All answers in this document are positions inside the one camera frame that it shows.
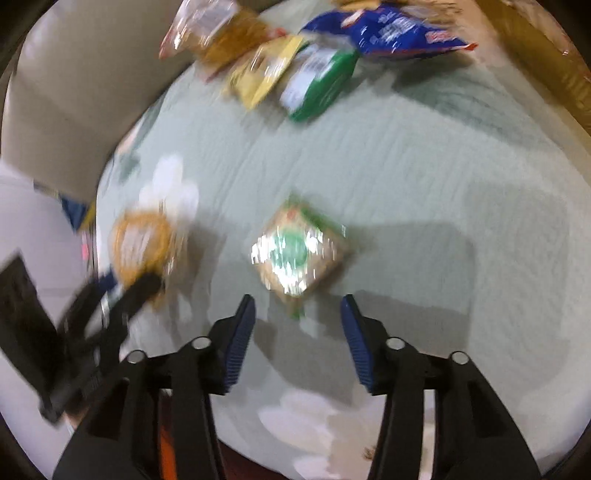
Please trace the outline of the green square cracker pack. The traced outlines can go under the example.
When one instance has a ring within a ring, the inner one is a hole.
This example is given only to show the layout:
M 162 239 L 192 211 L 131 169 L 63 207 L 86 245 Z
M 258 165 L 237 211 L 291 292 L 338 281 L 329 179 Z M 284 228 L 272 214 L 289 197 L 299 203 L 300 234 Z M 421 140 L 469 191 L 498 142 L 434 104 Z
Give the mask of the green square cracker pack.
M 250 247 L 250 262 L 284 303 L 301 302 L 349 254 L 346 227 L 300 196 L 276 210 Z

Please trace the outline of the bread bag with red stripes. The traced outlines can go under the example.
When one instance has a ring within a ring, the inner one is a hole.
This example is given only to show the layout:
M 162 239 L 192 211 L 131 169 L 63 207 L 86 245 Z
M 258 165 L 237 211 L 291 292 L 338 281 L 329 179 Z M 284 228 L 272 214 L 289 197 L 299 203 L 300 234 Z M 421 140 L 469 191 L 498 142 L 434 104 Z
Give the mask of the bread bag with red stripes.
M 287 34 L 236 1 L 184 1 L 165 34 L 158 57 L 188 51 L 197 73 L 209 80 L 250 51 Z

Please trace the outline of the yellow snack packet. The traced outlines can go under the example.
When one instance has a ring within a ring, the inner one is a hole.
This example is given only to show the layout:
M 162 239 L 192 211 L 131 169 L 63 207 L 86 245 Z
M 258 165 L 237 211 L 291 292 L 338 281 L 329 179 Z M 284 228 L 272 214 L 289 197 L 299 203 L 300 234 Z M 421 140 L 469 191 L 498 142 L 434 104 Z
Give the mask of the yellow snack packet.
M 305 38 L 287 35 L 263 43 L 242 57 L 226 76 L 226 90 L 246 110 L 252 110 L 270 95 L 297 52 L 303 48 Z

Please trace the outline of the beige leather sofa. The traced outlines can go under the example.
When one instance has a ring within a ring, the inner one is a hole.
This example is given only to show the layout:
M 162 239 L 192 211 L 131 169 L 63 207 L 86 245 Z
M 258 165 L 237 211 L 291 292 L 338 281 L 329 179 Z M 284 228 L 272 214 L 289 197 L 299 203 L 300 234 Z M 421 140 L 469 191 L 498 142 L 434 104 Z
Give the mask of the beige leather sofa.
M 28 33 L 10 75 L 1 158 L 80 201 L 93 200 L 122 137 L 186 68 L 158 51 L 176 1 L 59 1 Z

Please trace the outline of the floral quilted green sofa cover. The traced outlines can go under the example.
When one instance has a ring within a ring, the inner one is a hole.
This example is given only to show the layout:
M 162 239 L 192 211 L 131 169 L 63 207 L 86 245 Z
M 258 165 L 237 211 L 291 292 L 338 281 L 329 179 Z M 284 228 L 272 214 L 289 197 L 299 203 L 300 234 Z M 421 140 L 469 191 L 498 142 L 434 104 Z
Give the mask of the floral quilted green sofa cover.
M 384 401 L 356 377 L 339 302 L 417 349 L 467 352 L 539 468 L 590 418 L 590 147 L 510 64 L 478 49 L 360 63 L 311 124 L 247 112 L 188 69 L 119 144 L 98 189 L 108 238 L 129 206 L 190 218 L 185 278 L 130 328 L 127 349 L 177 350 L 256 299 L 219 438 L 290 479 L 363 479 Z M 300 316 L 266 290 L 250 249 L 300 195 L 346 228 L 352 254 Z

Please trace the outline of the green white snack packet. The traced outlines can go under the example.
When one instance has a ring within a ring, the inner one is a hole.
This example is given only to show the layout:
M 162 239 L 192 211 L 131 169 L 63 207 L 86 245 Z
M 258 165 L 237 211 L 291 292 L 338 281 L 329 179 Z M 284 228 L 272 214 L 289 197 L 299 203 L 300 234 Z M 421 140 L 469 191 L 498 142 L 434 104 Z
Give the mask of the green white snack packet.
M 294 122 L 307 122 L 325 112 L 346 88 L 359 54 L 307 43 L 276 86 L 276 99 Z

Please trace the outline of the round orange snack pack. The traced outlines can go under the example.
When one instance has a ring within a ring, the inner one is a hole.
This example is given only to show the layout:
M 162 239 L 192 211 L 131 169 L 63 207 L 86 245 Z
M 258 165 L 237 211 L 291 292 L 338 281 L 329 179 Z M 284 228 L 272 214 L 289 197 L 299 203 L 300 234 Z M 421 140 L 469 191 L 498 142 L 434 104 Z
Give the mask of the round orange snack pack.
M 182 263 L 185 244 L 184 231 L 162 209 L 128 209 L 110 233 L 114 275 L 123 287 L 145 273 L 167 284 Z

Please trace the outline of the blue snack bag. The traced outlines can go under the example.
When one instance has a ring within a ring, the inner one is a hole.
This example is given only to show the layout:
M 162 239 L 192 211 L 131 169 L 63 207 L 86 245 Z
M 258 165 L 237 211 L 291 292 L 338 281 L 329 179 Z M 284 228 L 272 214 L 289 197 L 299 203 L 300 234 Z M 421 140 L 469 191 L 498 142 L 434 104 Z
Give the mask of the blue snack bag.
M 329 10 L 308 21 L 303 30 L 344 38 L 367 58 L 431 58 L 478 47 L 447 28 L 385 3 L 376 8 Z

